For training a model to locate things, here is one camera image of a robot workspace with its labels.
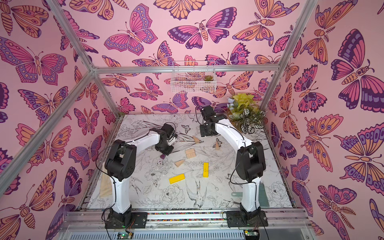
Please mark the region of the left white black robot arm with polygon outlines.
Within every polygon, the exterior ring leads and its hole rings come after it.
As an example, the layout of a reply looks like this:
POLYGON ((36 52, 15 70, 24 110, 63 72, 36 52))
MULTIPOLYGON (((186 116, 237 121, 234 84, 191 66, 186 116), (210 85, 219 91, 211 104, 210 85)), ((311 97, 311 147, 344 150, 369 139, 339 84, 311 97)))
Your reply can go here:
POLYGON ((152 128, 148 133, 135 140, 115 140, 108 159, 105 162, 107 174, 111 177, 114 204, 117 214, 125 214, 131 208, 129 197, 130 177, 135 171, 137 155, 149 147, 168 156, 173 150, 177 138, 175 128, 165 123, 161 128, 152 128))

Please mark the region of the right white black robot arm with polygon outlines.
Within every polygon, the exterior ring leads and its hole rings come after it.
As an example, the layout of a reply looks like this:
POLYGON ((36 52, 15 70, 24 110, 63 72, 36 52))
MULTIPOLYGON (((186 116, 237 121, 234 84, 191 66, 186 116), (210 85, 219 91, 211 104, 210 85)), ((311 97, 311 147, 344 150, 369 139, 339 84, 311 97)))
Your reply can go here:
POLYGON ((252 142, 237 130, 223 114, 217 114, 212 106, 201 108, 203 123, 200 124, 202 137, 222 136, 236 153, 234 172, 245 181, 243 197, 240 203, 241 212, 251 218, 260 210, 259 190, 261 177, 266 170, 263 145, 252 142))

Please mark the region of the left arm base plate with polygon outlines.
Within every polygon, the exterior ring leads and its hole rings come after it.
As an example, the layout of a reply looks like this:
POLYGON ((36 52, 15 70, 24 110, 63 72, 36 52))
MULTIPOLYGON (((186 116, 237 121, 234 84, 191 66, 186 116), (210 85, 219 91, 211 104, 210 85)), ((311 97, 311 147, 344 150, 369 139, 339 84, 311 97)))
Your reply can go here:
POLYGON ((107 218, 107 229, 144 229, 147 224, 147 212, 133 212, 119 214, 109 213, 107 218))

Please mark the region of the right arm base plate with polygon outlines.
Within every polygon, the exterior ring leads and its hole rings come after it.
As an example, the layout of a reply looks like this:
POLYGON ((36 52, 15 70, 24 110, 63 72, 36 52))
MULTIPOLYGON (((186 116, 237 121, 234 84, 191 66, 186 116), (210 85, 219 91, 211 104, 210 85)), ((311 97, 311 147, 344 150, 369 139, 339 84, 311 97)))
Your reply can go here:
POLYGON ((240 227, 268 227, 269 223, 265 211, 226 211, 225 219, 229 228, 240 227))

